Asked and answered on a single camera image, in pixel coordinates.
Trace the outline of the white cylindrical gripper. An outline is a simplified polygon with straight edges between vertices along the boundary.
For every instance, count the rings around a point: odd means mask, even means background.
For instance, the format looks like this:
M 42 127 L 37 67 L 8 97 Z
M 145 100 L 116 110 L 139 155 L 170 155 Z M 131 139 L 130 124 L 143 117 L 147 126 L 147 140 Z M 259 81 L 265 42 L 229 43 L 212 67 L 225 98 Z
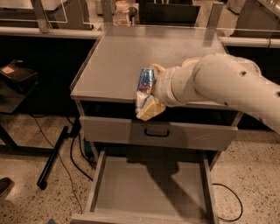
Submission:
M 150 95 L 137 113 L 136 117 L 142 121 L 163 113 L 167 107 L 184 106 L 196 100 L 193 86 L 193 69 L 190 67 L 164 68 L 159 64 L 152 64 L 156 75 L 153 95 Z

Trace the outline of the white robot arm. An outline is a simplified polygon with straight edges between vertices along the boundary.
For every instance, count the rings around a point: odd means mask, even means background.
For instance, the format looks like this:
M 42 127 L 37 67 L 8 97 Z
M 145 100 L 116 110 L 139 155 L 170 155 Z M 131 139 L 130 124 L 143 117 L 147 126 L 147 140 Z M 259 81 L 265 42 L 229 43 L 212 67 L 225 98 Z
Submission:
M 143 121 L 167 107 L 190 102 L 216 102 L 254 117 L 280 133 L 280 86 L 262 76 L 258 65 L 230 54 L 210 54 L 164 68 L 143 70 L 154 74 L 136 91 L 136 117 Z

